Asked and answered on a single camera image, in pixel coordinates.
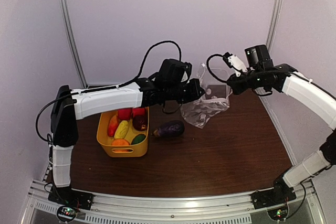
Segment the yellow toy banana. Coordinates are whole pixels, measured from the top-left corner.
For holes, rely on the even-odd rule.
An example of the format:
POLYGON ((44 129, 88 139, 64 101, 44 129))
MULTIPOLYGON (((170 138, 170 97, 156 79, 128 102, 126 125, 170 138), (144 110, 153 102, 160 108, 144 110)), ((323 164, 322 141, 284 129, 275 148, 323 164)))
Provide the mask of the yellow toy banana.
POLYGON ((127 135, 128 129, 129 129, 129 121, 126 120, 121 121, 113 136, 114 139, 124 139, 125 136, 127 135))

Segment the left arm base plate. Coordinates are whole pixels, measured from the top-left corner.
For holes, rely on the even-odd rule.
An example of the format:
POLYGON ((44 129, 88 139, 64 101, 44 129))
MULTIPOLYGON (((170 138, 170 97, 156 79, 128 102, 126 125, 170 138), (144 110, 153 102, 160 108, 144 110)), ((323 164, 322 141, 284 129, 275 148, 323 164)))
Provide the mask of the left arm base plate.
POLYGON ((48 200, 71 208, 90 210, 94 195, 71 187, 58 188, 52 186, 48 200))

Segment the clear zip top bag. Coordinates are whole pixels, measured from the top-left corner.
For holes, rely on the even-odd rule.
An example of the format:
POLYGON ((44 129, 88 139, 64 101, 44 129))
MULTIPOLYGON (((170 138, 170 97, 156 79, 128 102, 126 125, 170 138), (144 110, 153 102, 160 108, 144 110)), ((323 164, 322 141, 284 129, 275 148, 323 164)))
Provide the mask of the clear zip top bag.
POLYGON ((205 63, 200 64, 196 78, 200 80, 205 93, 198 100, 182 105, 180 112, 187 123, 202 129, 213 116, 229 109, 232 90, 227 84, 216 80, 205 63))

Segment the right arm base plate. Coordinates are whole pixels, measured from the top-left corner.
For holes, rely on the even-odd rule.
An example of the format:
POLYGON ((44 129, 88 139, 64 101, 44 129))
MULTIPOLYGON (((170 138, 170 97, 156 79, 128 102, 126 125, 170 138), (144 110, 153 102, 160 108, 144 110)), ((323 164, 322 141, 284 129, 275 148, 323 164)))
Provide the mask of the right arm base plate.
POLYGON ((274 189, 264 191, 257 190, 251 194, 251 200, 255 209, 281 205, 296 198, 296 194, 291 190, 285 194, 277 193, 274 189))

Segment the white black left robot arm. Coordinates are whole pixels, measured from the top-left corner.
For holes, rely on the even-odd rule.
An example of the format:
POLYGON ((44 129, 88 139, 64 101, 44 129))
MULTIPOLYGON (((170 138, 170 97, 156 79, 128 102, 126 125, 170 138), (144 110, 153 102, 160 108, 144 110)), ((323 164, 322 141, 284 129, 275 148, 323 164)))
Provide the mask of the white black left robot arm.
POLYGON ((70 167, 72 150, 79 137, 77 121, 112 110, 164 105, 166 101, 186 104, 204 93, 196 78, 174 84, 156 84, 148 78, 140 78, 116 86, 74 90, 68 85, 60 87, 56 99, 47 103, 52 106, 51 133, 44 138, 50 148, 56 198, 64 205, 71 205, 76 199, 71 189, 70 167))

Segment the purple toy eggplant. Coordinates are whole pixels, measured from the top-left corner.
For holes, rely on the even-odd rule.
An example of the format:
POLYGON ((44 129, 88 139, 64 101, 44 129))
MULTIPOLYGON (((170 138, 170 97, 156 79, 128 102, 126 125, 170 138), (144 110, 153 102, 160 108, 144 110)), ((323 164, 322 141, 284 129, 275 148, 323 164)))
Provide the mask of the purple toy eggplant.
POLYGON ((180 120, 169 121, 158 126, 152 133, 158 138, 178 137, 185 131, 184 123, 180 120))

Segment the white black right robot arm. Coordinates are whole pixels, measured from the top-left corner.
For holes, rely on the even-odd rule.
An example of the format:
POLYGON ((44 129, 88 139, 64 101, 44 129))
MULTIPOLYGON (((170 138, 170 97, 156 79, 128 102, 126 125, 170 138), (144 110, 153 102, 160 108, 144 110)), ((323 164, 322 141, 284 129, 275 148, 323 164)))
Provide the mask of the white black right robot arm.
POLYGON ((281 203, 289 196, 290 189, 335 165, 335 97, 287 64, 267 70, 250 70, 240 75, 235 73, 227 79, 226 83, 235 95, 257 88, 264 88, 266 91, 274 89, 284 93, 313 111, 332 130, 317 151, 275 180, 274 188, 269 192, 272 203, 281 203))

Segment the dark red toy fruit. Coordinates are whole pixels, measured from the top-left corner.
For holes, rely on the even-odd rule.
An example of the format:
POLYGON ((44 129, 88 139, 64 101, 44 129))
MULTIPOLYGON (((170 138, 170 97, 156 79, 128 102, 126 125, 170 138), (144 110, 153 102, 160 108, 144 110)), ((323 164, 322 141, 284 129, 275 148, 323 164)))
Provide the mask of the dark red toy fruit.
POLYGON ((145 115, 136 115, 133 117, 132 126, 137 131, 146 131, 148 128, 148 118, 145 115))

